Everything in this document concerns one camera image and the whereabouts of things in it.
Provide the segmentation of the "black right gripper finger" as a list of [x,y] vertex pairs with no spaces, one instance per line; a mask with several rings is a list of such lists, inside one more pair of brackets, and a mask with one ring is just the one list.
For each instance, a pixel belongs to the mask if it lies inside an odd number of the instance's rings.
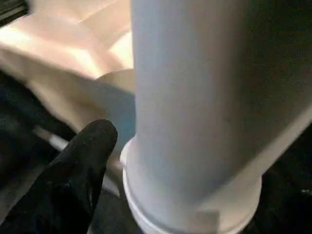
[[2,234],[85,234],[101,193],[117,130],[88,124],[37,177],[0,225]]

